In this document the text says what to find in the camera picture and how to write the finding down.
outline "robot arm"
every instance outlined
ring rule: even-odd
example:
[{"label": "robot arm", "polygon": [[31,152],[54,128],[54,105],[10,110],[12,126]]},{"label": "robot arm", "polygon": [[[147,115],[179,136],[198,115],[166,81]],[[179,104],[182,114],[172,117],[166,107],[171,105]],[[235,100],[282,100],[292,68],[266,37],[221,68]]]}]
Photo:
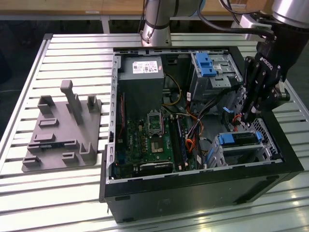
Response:
[{"label": "robot arm", "polygon": [[275,0],[272,10],[273,16],[254,13],[243,15],[240,21],[243,27],[265,25],[276,36],[274,40],[258,42],[256,56],[245,59],[246,95],[241,110],[245,122],[289,101],[283,82],[309,39],[309,1]]},{"label": "robot arm", "polygon": [[143,46],[171,46],[169,19],[190,16],[196,11],[209,26],[225,32],[244,34],[259,41],[257,54],[245,59],[242,121],[252,122],[256,114],[270,111],[289,101],[284,88],[288,70],[296,63],[309,39],[309,1],[275,0],[273,16],[244,14],[241,29],[224,29],[206,20],[200,9],[203,0],[146,0],[146,24],[141,35]]},{"label": "robot arm", "polygon": [[169,20],[171,17],[191,16],[199,0],[147,0],[143,46],[171,46]]}]

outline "green motherboard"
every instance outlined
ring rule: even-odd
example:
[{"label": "green motherboard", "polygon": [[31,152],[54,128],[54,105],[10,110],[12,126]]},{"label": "green motherboard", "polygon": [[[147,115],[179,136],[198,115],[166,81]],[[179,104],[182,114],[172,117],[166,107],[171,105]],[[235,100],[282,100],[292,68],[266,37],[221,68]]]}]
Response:
[{"label": "green motherboard", "polygon": [[[187,133],[186,118],[177,119],[180,122],[181,140],[184,142]],[[192,155],[185,149],[186,162],[182,169],[175,163],[173,151],[173,140],[171,139],[170,125],[172,119],[169,117],[142,118],[139,120],[128,120],[126,132],[116,143],[116,160],[114,175],[119,178],[134,177],[134,172],[145,164],[166,163],[171,165],[171,172],[193,170],[196,162]]]}]

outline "cable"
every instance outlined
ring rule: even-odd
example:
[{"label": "cable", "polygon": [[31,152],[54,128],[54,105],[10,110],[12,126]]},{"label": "cable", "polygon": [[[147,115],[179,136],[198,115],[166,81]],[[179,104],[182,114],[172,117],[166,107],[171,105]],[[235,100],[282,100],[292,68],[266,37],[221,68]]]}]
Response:
[{"label": "cable", "polygon": [[[234,122],[236,121],[236,119],[237,119],[238,117],[241,117],[241,115],[235,115],[235,117],[234,117],[233,120],[232,120],[232,124],[234,124]],[[236,125],[234,125],[234,131],[238,131]]]},{"label": "cable", "polygon": [[144,16],[145,16],[145,9],[146,9],[146,6],[148,4],[148,0],[146,1],[145,3],[145,0],[143,1],[143,12],[141,13],[141,16],[140,16],[140,24],[139,24],[139,28],[137,30],[137,33],[140,32],[140,26],[141,26],[141,21],[144,19]]},{"label": "cable", "polygon": [[153,33],[154,33],[154,30],[155,30],[155,28],[156,28],[156,24],[157,24],[157,22],[158,22],[158,15],[159,15],[159,10],[160,10],[160,5],[161,5],[161,0],[159,0],[158,10],[156,11],[154,29],[153,29],[153,31],[151,32],[150,36],[149,36],[149,40],[150,40],[150,38],[152,37],[152,35],[153,35]]},{"label": "cable", "polygon": [[246,14],[252,14],[252,13],[258,13],[259,11],[249,11],[249,12],[239,12],[239,11],[233,11],[231,3],[229,0],[227,1],[227,5],[224,2],[224,0],[219,0],[220,3],[223,5],[224,8],[226,8],[229,12],[233,13],[233,14],[237,14],[237,15],[246,15]]},{"label": "cable", "polygon": [[170,109],[168,109],[166,106],[162,106],[167,112],[169,112],[171,115],[183,115],[183,116],[187,116],[187,117],[190,117],[190,115],[188,114],[184,114],[184,113],[176,113],[176,112],[173,112],[171,111]]},{"label": "cable", "polygon": [[200,3],[197,8],[197,15],[200,18],[200,20],[205,23],[206,25],[225,32],[225,33],[233,33],[233,34],[254,34],[254,35],[259,35],[259,36],[266,36],[271,40],[275,40],[276,36],[268,31],[261,30],[261,29],[252,29],[252,28],[222,28],[220,26],[217,26],[210,21],[208,21],[201,13],[201,5],[203,3],[203,0],[200,0]]},{"label": "cable", "polygon": [[121,132],[124,128],[124,111],[123,111],[123,98],[122,96],[120,96],[120,101],[121,101],[121,104],[120,104],[120,107],[121,107],[121,129],[120,129],[120,132],[119,132],[119,136],[118,136],[118,140],[120,139],[120,136],[121,136]]},{"label": "cable", "polygon": [[[198,129],[197,129],[197,133],[196,133],[196,141],[197,141],[197,145],[196,145],[196,149],[197,149],[197,157],[199,156],[201,158],[201,163],[203,163],[203,155],[200,154],[199,152],[199,136],[198,136]],[[198,162],[198,169],[201,168],[201,164]]]},{"label": "cable", "polygon": [[191,138],[191,136],[194,135],[194,132],[196,131],[196,129],[198,129],[198,127],[197,127],[198,122],[200,122],[200,120],[203,118],[204,114],[207,113],[212,107],[214,107],[225,94],[227,94],[228,92],[231,92],[231,91],[235,91],[238,88],[239,88],[239,85],[236,85],[236,86],[233,86],[230,89],[222,90],[217,96],[215,96],[213,99],[211,99],[209,102],[207,102],[205,104],[204,108],[201,110],[201,112],[199,112],[199,114],[197,116],[197,122],[193,125],[193,127],[188,132],[188,138],[189,139]]},{"label": "cable", "polygon": [[209,138],[203,138],[202,140],[206,140],[208,143],[212,144],[212,141]]},{"label": "cable", "polygon": [[193,150],[194,147],[195,147],[195,142],[193,142],[191,139],[187,139],[187,140],[185,141],[185,145],[186,145],[186,147],[187,147],[187,149],[188,149],[188,152],[191,153],[192,150]]},{"label": "cable", "polygon": [[[190,113],[188,104],[187,104],[186,111],[187,111],[187,113],[188,113],[193,119],[197,120],[197,117],[195,117],[193,114]],[[199,136],[201,136],[201,135],[202,135],[202,132],[203,132],[203,130],[204,130],[204,126],[203,126],[203,123],[202,123],[201,121],[199,121],[199,123],[200,123],[200,125],[201,125],[201,132],[200,132]]]},{"label": "cable", "polygon": [[[226,2],[227,2],[227,5],[228,5],[228,8],[229,8],[229,9],[226,8],[226,5],[222,3],[222,5],[224,6],[224,8],[226,8],[228,11],[232,10],[232,6],[231,6],[231,3],[230,3],[230,0],[226,0]],[[238,18],[236,17],[236,14],[233,13],[233,12],[231,12],[231,14],[232,14],[232,17],[233,17],[233,19],[235,20],[235,22],[239,25],[239,20],[238,20]]]},{"label": "cable", "polygon": [[172,76],[169,75],[168,73],[166,73],[165,75],[168,76],[168,77],[170,77],[170,79],[172,79],[173,82],[177,85],[178,90],[179,90],[179,96],[178,96],[178,99],[177,99],[176,101],[174,101],[174,102],[172,102],[172,103],[164,103],[163,106],[175,105],[175,104],[177,104],[177,103],[180,101],[180,99],[181,99],[181,97],[182,97],[182,90],[180,89],[180,86],[179,86],[179,84],[177,83],[177,81],[174,79],[174,77],[172,77]]},{"label": "cable", "polygon": [[152,35],[154,34],[154,30],[155,30],[156,24],[157,24],[157,22],[158,22],[158,15],[159,15],[159,10],[160,10],[160,5],[161,5],[161,0],[159,0],[158,9],[157,9],[157,12],[156,12],[155,23],[154,23],[154,28],[153,28],[153,31],[151,32],[151,34],[149,35],[148,39],[147,39],[147,40],[144,39],[142,33],[140,32],[140,37],[141,37],[141,39],[142,39],[144,42],[148,43],[148,44],[150,43],[150,39],[151,39]]}]

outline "circuit board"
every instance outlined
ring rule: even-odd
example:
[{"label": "circuit board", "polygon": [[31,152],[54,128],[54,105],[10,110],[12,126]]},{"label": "circuit board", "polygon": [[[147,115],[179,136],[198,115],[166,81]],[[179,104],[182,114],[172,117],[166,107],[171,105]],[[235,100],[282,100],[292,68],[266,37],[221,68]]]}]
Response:
[{"label": "circuit board", "polygon": [[[132,174],[139,165],[147,163],[172,163],[172,172],[179,171],[174,164],[174,154],[170,138],[169,117],[165,117],[161,122],[150,121],[148,125],[147,118],[140,120],[128,120],[124,139],[119,139],[116,146],[116,178],[131,178]],[[180,119],[184,135],[187,133],[187,124],[185,118]],[[155,130],[162,125],[162,134],[149,135],[148,129]],[[195,161],[189,156],[186,150],[187,170],[195,169]]]}]

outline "metal slotted table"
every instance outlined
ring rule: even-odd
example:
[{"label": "metal slotted table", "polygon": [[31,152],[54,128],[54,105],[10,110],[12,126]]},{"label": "metal slotted table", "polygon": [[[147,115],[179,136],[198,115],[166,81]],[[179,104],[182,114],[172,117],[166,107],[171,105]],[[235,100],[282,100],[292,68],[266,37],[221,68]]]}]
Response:
[{"label": "metal slotted table", "polygon": [[[255,55],[255,42],[239,35],[173,34],[174,46],[238,46]],[[138,47],[136,34],[53,35],[46,38],[0,143],[0,231],[281,231],[308,229],[309,113],[286,82],[291,101],[274,110],[305,171],[271,189],[253,203],[189,214],[116,224],[107,205],[98,202],[100,166],[110,111],[112,53]],[[52,173],[23,173],[41,95],[65,100],[59,89],[71,79],[74,93],[103,102],[95,166]]]}]

